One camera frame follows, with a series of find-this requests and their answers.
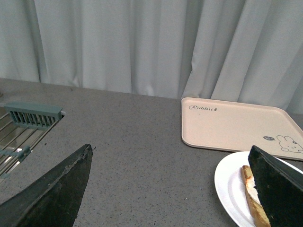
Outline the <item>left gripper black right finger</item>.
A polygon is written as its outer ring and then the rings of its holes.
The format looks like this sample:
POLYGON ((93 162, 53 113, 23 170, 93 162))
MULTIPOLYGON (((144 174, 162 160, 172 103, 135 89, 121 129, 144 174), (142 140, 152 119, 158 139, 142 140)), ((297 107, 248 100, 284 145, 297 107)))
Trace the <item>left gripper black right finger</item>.
POLYGON ((271 226, 301 227, 303 174, 257 146, 252 146, 248 161, 271 226))

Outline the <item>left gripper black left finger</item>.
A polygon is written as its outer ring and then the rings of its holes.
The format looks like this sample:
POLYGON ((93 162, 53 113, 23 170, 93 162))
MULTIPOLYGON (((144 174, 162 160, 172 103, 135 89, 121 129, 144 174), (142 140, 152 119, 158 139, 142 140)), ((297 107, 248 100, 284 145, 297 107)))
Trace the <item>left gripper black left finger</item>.
POLYGON ((88 183, 93 151, 85 144, 0 206, 2 227, 71 227, 88 183))

